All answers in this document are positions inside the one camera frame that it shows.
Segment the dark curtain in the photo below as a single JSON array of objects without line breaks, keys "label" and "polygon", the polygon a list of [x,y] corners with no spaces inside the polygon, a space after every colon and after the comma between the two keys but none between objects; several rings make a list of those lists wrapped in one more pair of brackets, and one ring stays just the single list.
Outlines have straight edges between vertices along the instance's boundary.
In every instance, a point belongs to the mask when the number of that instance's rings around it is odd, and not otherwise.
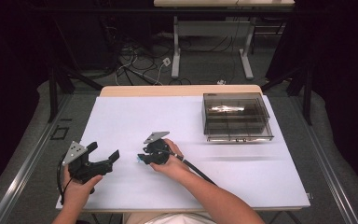
[{"label": "dark curtain", "polygon": [[47,79],[18,5],[0,1],[0,174],[34,114],[36,88]]},{"label": "dark curtain", "polygon": [[328,16],[292,18],[266,77],[314,65],[312,89],[325,100],[337,149],[358,174],[358,1],[296,1],[296,10],[314,9]]}]

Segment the clear plastic box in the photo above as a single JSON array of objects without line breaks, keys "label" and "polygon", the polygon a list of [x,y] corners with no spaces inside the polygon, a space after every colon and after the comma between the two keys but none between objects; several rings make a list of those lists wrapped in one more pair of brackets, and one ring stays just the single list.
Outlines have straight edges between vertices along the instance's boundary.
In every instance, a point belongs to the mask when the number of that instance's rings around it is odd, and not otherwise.
[{"label": "clear plastic box", "polygon": [[269,112],[258,92],[204,93],[202,121],[208,141],[243,143],[273,138]]}]

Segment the desk leg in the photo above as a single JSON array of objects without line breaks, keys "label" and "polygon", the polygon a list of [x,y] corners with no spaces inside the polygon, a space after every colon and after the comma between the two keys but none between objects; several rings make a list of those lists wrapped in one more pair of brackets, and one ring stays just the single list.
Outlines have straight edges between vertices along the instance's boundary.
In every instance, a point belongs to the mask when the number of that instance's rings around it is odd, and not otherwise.
[{"label": "desk leg", "polygon": [[179,78],[179,34],[178,34],[178,18],[173,17],[173,62],[172,62],[172,78]]},{"label": "desk leg", "polygon": [[247,79],[254,78],[252,69],[251,69],[251,65],[249,64],[249,59],[248,59],[248,52],[249,52],[249,48],[251,47],[251,41],[252,41],[254,29],[255,29],[255,18],[251,18],[251,21],[250,21],[250,24],[248,27],[248,32],[246,35],[245,48],[240,49],[240,56],[241,56],[243,71],[245,72],[245,76]]}]

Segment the table surface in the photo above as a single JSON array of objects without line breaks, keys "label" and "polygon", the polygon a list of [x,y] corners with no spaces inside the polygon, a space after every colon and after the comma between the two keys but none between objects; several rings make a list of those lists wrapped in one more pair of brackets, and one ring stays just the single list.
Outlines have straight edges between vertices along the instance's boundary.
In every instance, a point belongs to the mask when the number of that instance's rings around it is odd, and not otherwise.
[{"label": "table surface", "polygon": [[154,0],[155,7],[290,7],[294,0]]},{"label": "table surface", "polygon": [[113,172],[104,176],[84,207],[86,212],[197,212],[201,205],[182,186],[142,162],[144,140],[167,135],[186,159],[256,210],[296,210],[310,206],[269,100],[274,138],[262,143],[215,144],[202,131],[205,92],[261,92],[258,86],[106,87],[92,109],[81,144],[96,141],[90,161],[106,160],[119,149]]}]

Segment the hand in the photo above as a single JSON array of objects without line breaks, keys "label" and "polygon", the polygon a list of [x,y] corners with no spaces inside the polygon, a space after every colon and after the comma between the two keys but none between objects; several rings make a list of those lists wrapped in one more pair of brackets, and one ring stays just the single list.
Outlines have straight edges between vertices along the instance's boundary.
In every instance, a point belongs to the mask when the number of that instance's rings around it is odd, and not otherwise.
[{"label": "hand", "polygon": [[[183,153],[180,151],[179,147],[173,141],[167,138],[164,139],[164,141],[165,143],[168,144],[168,146],[170,147],[173,153],[176,153],[179,156],[183,156]],[[168,158],[167,162],[165,162],[165,164],[157,165],[152,162],[150,163],[150,166],[155,171],[163,173],[174,180],[177,180],[177,177],[180,176],[181,172],[190,172],[190,169],[187,167],[187,165],[185,165],[184,163],[182,163],[172,155],[170,155],[170,157]]]},{"label": "hand", "polygon": [[75,209],[80,212],[84,205],[86,205],[91,190],[102,179],[103,177],[101,175],[96,175],[87,183],[81,184],[75,179],[71,180],[68,166],[65,166],[62,187],[65,188],[66,186],[66,189],[64,189],[65,201],[63,203],[63,207],[70,207],[71,209]]}]

